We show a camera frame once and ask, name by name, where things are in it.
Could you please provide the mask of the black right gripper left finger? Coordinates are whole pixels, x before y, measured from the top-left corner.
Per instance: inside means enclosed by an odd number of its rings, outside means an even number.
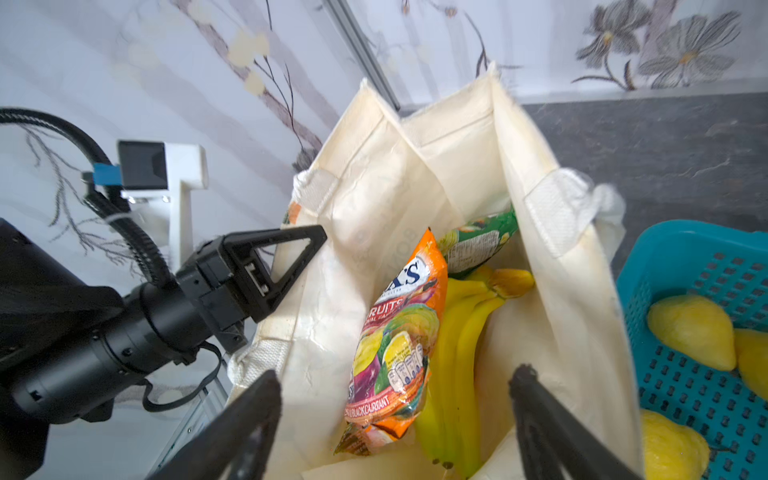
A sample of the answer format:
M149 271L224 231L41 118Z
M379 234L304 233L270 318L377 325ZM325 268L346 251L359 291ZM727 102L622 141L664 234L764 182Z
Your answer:
M282 413L281 385L264 372L152 479L261 479Z

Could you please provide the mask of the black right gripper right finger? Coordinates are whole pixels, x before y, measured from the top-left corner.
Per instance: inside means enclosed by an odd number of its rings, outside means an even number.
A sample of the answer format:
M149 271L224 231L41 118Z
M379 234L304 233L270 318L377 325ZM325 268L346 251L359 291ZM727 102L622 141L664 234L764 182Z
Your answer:
M538 380L529 364L509 381L516 437L527 479L638 479Z

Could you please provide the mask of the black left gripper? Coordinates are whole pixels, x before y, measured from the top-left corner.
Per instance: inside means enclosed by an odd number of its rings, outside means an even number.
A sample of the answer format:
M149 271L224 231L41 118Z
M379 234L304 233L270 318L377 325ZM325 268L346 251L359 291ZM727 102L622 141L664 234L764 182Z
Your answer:
M228 353L248 340L244 322L274 313L327 240L322 226L238 232L203 244L176 280Z

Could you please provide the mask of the yellow banana bunch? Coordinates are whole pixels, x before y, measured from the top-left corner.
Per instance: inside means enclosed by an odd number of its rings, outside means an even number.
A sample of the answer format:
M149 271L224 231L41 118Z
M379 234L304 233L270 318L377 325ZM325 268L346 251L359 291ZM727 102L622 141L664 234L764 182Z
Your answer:
M527 270L487 266L462 280L448 280L426 403L414 427L427 459L460 479L472 477L482 465L475 391L481 334L492 313L534 286L534 276Z

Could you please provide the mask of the orange snack bag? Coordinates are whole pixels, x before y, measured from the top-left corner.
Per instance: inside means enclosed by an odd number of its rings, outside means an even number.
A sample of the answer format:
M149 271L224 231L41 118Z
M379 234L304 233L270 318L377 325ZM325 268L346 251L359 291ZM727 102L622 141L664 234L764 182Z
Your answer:
M420 415L447 281L446 260L434 234L426 230L364 321L336 454L371 455L404 437Z

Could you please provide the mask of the green snack bag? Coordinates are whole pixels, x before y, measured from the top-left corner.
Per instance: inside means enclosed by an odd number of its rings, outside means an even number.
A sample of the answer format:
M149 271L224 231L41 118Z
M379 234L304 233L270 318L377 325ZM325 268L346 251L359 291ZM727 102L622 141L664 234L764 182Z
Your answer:
M518 232L513 209L480 217L448 231L438 240L448 274L463 278L496 255Z

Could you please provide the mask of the cream floral tote bag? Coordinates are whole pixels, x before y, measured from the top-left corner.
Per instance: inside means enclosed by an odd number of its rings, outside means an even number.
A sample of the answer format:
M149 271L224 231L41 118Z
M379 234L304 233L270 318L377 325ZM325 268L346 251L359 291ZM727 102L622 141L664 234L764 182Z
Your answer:
M405 278L431 232L459 274L478 265L529 270L530 293L507 301L474 352L481 432L478 477L519 479L508 384L530 365L539 382L620 461L642 473L637 382L610 263L624 199L560 166L542 133L490 70L459 92L400 118L368 83L312 166L294 180L286 222L327 236L297 284L238 353L236 393L274 370L283 414L270 479L451 479L414 432L369 457L336 451L350 381L374 391L396 373L360 342L379 295Z

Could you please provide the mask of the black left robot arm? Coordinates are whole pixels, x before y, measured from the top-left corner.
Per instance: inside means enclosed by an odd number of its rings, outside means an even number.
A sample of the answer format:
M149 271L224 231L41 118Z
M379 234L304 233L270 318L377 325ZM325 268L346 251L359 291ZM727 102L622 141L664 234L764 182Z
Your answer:
M246 320L274 313L326 241L321 226L229 233L195 247L190 194L208 185L202 147L121 141L117 163L51 114L1 112L30 136L51 130L90 162L83 203L113 229L144 282L123 296L89 286L12 224L1 225L1 475L26 479L49 430L110 419L116 397L169 363L246 343Z

